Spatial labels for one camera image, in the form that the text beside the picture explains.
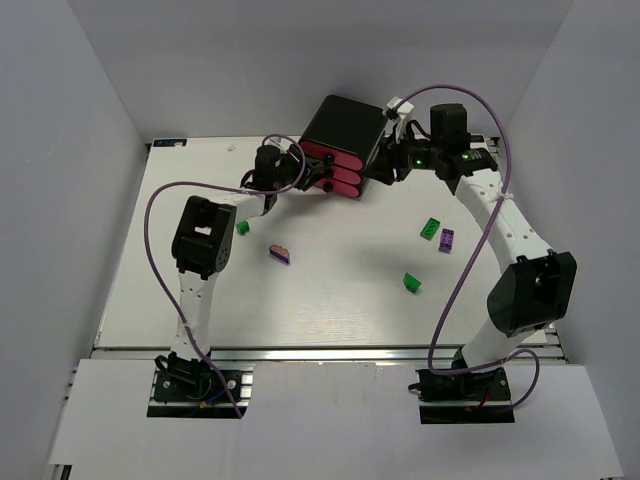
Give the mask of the pink drawer with black knob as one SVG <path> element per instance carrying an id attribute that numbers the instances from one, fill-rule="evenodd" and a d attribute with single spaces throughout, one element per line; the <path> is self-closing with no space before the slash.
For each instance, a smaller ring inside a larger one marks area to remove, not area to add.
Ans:
<path id="1" fill-rule="evenodd" d="M 364 168 L 364 162 L 358 156 L 350 152 L 344 152 L 309 140 L 302 141 L 300 146 L 304 150 L 305 154 L 312 158 L 322 160 L 327 155 L 332 155 L 335 165 L 353 171 L 360 171 Z"/>

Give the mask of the green sloped lego brick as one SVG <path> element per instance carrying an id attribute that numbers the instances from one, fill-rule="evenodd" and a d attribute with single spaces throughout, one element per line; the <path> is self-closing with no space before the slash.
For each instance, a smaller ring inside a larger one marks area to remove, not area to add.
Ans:
<path id="1" fill-rule="evenodd" d="M 403 285 L 406 290 L 408 290 L 412 294 L 415 294 L 420 289 L 422 282 L 411 275 L 409 272 L 406 272 L 403 277 Z"/>

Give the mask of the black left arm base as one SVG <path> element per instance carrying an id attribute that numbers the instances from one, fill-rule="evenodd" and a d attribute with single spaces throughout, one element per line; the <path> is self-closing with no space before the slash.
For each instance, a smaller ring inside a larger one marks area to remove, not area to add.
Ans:
<path id="1" fill-rule="evenodd" d="M 239 419 L 246 412 L 245 374 L 223 369 L 221 380 L 202 360 L 184 360 L 174 352 L 154 359 L 155 372 L 147 407 L 148 418 Z"/>

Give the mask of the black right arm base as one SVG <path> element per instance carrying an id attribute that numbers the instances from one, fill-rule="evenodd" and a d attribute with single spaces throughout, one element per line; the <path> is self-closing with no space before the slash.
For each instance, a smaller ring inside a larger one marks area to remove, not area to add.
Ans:
<path id="1" fill-rule="evenodd" d="M 423 425 L 511 424 L 511 390 L 503 368 L 483 373 L 438 376 L 417 371 L 408 391 L 419 398 Z"/>

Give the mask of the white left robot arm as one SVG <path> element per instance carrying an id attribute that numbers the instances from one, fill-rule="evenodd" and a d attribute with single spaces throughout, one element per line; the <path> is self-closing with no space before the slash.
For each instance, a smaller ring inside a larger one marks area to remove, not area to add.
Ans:
<path id="1" fill-rule="evenodd" d="M 190 361 L 210 351 L 209 322 L 213 289 L 230 256 L 237 224 L 268 213 L 276 192 L 288 186 L 301 191 L 325 177 L 334 156 L 301 157 L 295 147 L 284 152 L 274 145 L 257 149 L 254 168 L 243 176 L 240 191 L 221 202 L 188 198 L 172 242 L 179 273 L 179 306 L 183 313 L 171 352 Z"/>

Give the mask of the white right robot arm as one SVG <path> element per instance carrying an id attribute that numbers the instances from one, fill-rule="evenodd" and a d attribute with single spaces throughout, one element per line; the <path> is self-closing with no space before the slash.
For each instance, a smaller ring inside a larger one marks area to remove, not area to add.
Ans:
<path id="1" fill-rule="evenodd" d="M 434 171 L 481 228 L 480 245 L 490 246 L 497 259 L 501 276 L 486 301 L 488 318 L 458 351 L 450 374 L 498 368 L 525 339 L 565 316 L 577 262 L 533 230 L 494 157 L 472 147 L 463 105 L 432 107 L 424 139 L 385 137 L 371 166 L 370 178 L 386 185 L 405 180 L 414 170 Z"/>

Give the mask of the pink bottom drawer black knob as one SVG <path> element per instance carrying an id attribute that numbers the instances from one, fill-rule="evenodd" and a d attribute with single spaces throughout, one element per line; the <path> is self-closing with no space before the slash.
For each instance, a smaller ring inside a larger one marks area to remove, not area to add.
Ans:
<path id="1" fill-rule="evenodd" d="M 362 196 L 362 189 L 359 185 L 351 185 L 332 179 L 321 179 L 315 184 L 315 187 L 325 193 L 332 193 L 351 199 L 357 199 Z"/>

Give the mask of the black drawer cabinet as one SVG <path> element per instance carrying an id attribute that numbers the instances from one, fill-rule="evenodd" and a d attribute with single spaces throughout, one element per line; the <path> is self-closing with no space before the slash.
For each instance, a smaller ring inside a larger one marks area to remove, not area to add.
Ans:
<path id="1" fill-rule="evenodd" d="M 378 153 L 385 126 L 381 108 L 329 95 L 300 137 L 299 145 L 309 140 L 358 156 L 364 162 L 364 168 L 359 171 L 363 181 L 358 184 L 363 194 L 367 183 L 364 170 Z"/>

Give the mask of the small green lego brick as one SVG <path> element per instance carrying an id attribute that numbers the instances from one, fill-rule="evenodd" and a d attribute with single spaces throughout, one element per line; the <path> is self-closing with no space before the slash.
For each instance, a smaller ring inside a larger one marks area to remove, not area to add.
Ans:
<path id="1" fill-rule="evenodd" d="M 239 222 L 236 225 L 236 231 L 239 235 L 244 236 L 245 234 L 247 234 L 250 231 L 250 224 L 248 221 L 242 221 Z"/>

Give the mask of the purple curved butterfly lego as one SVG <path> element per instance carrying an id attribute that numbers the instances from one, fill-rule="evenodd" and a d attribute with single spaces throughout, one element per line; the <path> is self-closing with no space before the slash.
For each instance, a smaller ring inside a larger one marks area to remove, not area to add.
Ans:
<path id="1" fill-rule="evenodd" d="M 281 245 L 271 245 L 269 247 L 269 254 L 285 264 L 289 264 L 291 261 L 289 251 Z"/>

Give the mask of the purple butterfly lego brick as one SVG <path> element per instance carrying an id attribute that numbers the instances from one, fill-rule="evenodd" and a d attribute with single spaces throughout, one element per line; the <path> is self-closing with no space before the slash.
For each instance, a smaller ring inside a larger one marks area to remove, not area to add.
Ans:
<path id="1" fill-rule="evenodd" d="M 441 231 L 438 251 L 441 253 L 451 253 L 453 249 L 454 231 L 443 228 Z"/>

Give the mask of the blue label left corner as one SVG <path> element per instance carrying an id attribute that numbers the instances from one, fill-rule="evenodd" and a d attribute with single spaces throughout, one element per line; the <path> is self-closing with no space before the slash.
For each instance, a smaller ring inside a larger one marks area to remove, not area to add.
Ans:
<path id="1" fill-rule="evenodd" d="M 186 139 L 155 139 L 152 143 L 153 148 L 174 148 L 184 147 L 187 144 Z"/>

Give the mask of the aluminium front rail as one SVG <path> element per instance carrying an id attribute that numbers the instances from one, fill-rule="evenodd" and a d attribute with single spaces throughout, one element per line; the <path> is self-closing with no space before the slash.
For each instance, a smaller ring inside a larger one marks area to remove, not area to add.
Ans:
<path id="1" fill-rule="evenodd" d="M 166 355 L 164 350 L 151 349 L 95 349 L 92 359 L 99 360 L 153 360 L 159 355 Z M 227 349 L 213 350 L 211 358 L 214 362 L 396 362 L 427 360 L 427 350 L 423 348 L 310 348 L 310 349 Z"/>

